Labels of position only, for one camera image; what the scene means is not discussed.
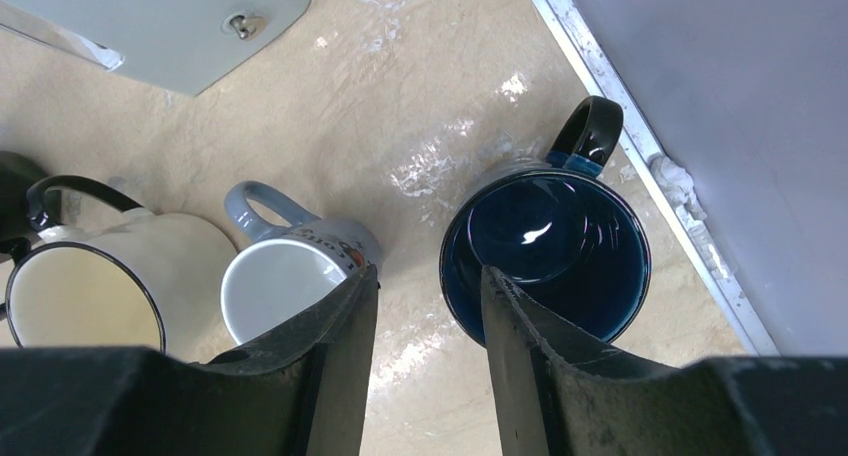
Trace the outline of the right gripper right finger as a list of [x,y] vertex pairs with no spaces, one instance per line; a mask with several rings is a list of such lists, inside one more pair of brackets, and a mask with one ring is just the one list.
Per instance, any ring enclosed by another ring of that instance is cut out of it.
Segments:
[[667,366],[605,343],[481,273],[506,455],[843,455],[843,357],[710,357]]

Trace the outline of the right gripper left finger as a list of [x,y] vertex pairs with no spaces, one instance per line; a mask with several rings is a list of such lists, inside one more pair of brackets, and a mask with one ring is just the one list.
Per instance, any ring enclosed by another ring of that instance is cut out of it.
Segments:
[[5,349],[5,455],[355,455],[377,271],[208,363],[145,347]]

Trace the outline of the grey blue mug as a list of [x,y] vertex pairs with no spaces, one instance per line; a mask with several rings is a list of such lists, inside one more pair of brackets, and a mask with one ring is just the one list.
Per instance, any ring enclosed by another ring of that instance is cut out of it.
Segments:
[[362,223],[322,219],[267,184],[237,184],[224,206],[251,240],[220,290],[223,319],[238,345],[321,301],[359,268],[382,266],[382,248]]

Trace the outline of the dark blue mug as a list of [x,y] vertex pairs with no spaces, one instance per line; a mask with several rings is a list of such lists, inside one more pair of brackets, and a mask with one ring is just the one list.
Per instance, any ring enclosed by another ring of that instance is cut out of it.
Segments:
[[542,158],[494,167],[468,191],[444,233],[439,276],[450,313],[473,341],[486,340],[486,266],[601,341],[614,341],[635,319],[650,282],[647,236],[600,180],[622,130],[622,107],[589,96]]

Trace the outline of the beige cream mug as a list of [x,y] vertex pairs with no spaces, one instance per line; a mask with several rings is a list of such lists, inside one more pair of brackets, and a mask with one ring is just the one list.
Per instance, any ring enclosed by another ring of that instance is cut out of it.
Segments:
[[[95,198],[124,223],[88,233],[62,222],[47,206],[62,190]],[[223,320],[220,283],[236,255],[219,228],[190,214],[157,215],[75,175],[34,183],[25,201],[41,245],[19,239],[1,246],[14,262],[1,318],[18,346],[146,346],[197,359]]]

